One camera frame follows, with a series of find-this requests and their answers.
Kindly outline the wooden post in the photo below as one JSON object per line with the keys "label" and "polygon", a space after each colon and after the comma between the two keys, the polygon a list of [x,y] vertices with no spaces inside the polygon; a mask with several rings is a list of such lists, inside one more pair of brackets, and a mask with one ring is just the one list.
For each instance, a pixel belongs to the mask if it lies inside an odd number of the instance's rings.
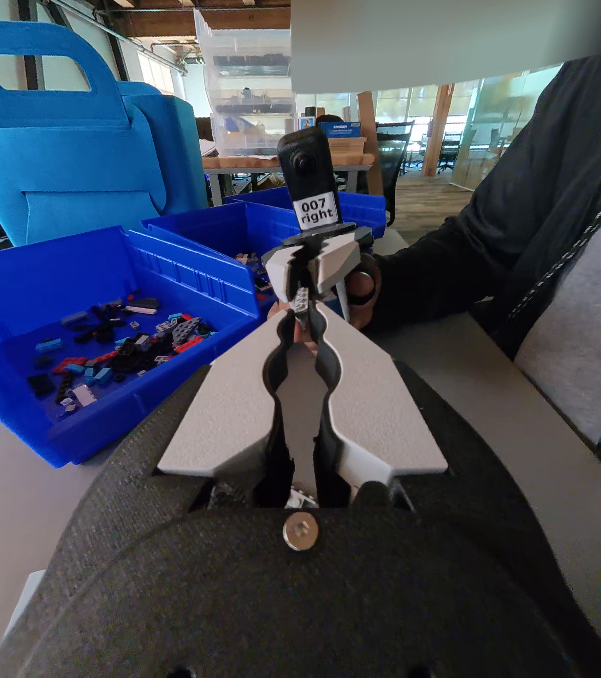
{"label": "wooden post", "polygon": [[431,123],[429,123],[428,142],[421,169],[421,175],[424,177],[433,177],[437,174],[437,166],[440,160],[443,136],[448,121],[454,89],[454,83],[438,86],[432,119]]}

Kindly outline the large pile of toy bricks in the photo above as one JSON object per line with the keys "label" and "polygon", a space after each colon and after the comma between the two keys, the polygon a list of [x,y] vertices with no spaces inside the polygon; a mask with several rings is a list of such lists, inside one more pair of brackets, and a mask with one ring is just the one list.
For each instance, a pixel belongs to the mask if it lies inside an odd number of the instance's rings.
{"label": "large pile of toy bricks", "polygon": [[45,336],[34,348],[25,382],[40,400],[53,398],[65,418],[114,386],[143,377],[178,355],[217,335],[207,319],[178,311],[144,327],[162,303],[139,290],[126,297],[94,304],[59,321],[60,336]]}

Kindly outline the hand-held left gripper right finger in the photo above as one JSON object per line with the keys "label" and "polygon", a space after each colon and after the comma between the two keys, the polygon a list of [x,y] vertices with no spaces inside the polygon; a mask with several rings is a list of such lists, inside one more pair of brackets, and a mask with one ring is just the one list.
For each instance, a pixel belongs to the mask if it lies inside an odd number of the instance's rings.
{"label": "hand-held left gripper right finger", "polygon": [[327,387],[313,465],[320,507],[346,507],[366,484],[448,470],[390,354],[324,303],[308,323],[315,369]]}

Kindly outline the black office chair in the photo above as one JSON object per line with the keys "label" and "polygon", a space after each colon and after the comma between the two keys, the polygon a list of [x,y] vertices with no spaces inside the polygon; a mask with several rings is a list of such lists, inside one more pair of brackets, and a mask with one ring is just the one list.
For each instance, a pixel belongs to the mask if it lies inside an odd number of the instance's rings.
{"label": "black office chair", "polygon": [[413,126],[412,121],[377,123],[376,125],[382,188],[388,216],[387,226],[391,226],[395,221],[397,178],[406,158]]}

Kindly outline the person's right forearm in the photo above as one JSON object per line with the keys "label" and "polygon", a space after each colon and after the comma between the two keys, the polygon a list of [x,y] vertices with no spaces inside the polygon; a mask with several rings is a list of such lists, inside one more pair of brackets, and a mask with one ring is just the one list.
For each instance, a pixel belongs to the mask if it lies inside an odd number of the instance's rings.
{"label": "person's right forearm", "polygon": [[491,298],[505,317],[517,301],[516,267],[535,222],[467,206],[404,250],[376,257],[381,275],[369,326],[377,329],[463,313]]}

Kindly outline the pale instruction booklet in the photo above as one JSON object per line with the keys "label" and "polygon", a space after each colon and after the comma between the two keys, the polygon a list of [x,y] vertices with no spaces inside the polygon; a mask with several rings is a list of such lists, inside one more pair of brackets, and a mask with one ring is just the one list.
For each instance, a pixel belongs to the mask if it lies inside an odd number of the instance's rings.
{"label": "pale instruction booklet", "polygon": [[45,574],[45,570],[39,570],[35,572],[31,572],[24,584],[24,587],[20,593],[20,596],[18,598],[17,604],[13,610],[13,613],[10,617],[10,620],[8,622],[7,628],[5,630],[5,633],[2,637],[2,641],[6,640],[9,634],[11,633],[12,629],[15,627],[19,617],[24,613],[25,608],[28,606],[30,603],[31,599],[34,596],[34,593],[36,589],[39,587],[43,577]]}

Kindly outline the stack of clear plastic bins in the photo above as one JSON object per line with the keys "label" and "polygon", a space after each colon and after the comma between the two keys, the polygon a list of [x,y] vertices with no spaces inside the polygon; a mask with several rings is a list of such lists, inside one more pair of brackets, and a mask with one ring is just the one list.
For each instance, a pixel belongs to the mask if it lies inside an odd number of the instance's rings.
{"label": "stack of clear plastic bins", "polygon": [[217,29],[195,13],[211,129],[221,157],[273,156],[296,131],[291,30]]}

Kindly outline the wooden table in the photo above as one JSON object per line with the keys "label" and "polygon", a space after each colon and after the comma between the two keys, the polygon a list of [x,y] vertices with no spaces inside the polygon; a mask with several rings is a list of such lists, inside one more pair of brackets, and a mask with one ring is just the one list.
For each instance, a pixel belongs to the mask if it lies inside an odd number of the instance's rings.
{"label": "wooden table", "polygon": [[[367,172],[372,167],[375,156],[372,153],[343,153],[332,155],[334,171],[348,174],[347,191],[356,192],[358,172]],[[202,157],[204,174],[209,178],[211,197],[214,206],[222,206],[224,197],[231,195],[231,189],[223,191],[216,175],[232,174],[270,174],[280,172],[281,166],[276,156],[235,156]]]}

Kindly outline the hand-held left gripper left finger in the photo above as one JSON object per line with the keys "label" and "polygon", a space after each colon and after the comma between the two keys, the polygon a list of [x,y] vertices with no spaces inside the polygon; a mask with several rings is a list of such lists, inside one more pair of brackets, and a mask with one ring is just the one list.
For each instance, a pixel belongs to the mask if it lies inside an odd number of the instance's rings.
{"label": "hand-held left gripper left finger", "polygon": [[277,391],[295,327],[280,311],[211,363],[159,471],[238,486],[256,506],[287,504],[295,465]]}

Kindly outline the blue plastic bin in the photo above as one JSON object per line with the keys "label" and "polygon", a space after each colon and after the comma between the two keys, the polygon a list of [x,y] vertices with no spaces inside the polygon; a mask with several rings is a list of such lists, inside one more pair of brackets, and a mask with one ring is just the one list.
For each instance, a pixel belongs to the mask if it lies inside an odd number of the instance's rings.
{"label": "blue plastic bin", "polygon": [[161,216],[144,220],[141,225],[150,236],[191,250],[202,248],[210,256],[220,254],[235,259],[239,254],[255,253],[264,267],[270,251],[300,246],[301,250],[289,262],[289,282],[297,283],[297,292],[302,286],[307,287],[308,298],[314,301],[325,301],[337,292],[335,286],[327,286],[323,292],[318,288],[318,256],[323,242],[347,233],[360,250],[357,265],[347,277],[372,283],[369,292],[356,290],[347,295],[347,303],[357,307],[369,303],[377,292],[372,246],[386,231],[384,199],[344,192],[338,198],[346,222],[328,227],[328,233],[323,233],[323,227],[314,231],[300,229],[285,189],[251,193],[220,207]]}
{"label": "blue plastic bin", "polygon": [[[35,345],[61,335],[62,317],[134,290],[162,303],[157,316],[140,318],[144,327],[182,311],[209,320],[217,335],[58,417],[53,398],[37,399],[24,379]],[[201,248],[113,227],[2,250],[0,421],[51,466],[78,464],[129,432],[260,320],[250,270]]]}

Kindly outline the grey desk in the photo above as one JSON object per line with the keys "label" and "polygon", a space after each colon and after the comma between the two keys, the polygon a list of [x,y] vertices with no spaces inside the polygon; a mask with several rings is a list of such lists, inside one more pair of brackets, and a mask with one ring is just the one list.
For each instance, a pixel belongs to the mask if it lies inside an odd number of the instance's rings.
{"label": "grey desk", "polygon": [[[495,451],[601,636],[601,465],[590,449],[468,315],[405,326],[376,341]],[[25,581],[49,563],[108,452],[54,469],[0,422],[0,641]]]}

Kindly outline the person's right hand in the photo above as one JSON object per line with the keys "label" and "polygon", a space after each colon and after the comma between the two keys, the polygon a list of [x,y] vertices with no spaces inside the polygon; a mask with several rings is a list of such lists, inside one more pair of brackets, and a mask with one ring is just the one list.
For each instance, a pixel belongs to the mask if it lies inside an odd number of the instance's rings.
{"label": "person's right hand", "polygon": [[373,310],[382,289],[381,270],[371,254],[362,254],[358,266],[346,280],[349,324],[365,328],[372,320]]}

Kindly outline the grey toy brick plate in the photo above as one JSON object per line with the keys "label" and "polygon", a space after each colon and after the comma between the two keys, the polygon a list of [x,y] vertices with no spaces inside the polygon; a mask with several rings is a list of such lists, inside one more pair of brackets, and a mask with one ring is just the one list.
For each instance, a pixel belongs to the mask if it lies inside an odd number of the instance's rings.
{"label": "grey toy brick plate", "polygon": [[299,287],[295,296],[290,302],[290,307],[293,310],[296,321],[300,325],[301,329],[305,329],[306,327],[310,300],[310,288]]}

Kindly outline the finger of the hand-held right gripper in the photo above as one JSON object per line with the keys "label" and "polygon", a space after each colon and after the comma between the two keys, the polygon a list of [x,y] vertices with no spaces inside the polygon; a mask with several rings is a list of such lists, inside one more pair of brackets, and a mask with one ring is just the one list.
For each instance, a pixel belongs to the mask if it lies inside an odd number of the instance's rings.
{"label": "finger of the hand-held right gripper", "polygon": [[279,301],[293,302],[306,277],[306,248],[275,248],[263,256],[263,263]]}
{"label": "finger of the hand-held right gripper", "polygon": [[361,260],[360,245],[354,239],[326,239],[308,244],[311,276],[310,298],[322,298],[333,287],[343,283]]}

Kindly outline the person's upper body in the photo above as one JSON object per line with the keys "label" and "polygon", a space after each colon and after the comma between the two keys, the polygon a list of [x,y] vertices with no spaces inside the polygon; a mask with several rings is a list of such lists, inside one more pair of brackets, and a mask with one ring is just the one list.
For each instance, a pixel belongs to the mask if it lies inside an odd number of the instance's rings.
{"label": "person's upper body", "polygon": [[466,217],[492,338],[601,461],[601,54],[561,67]]}

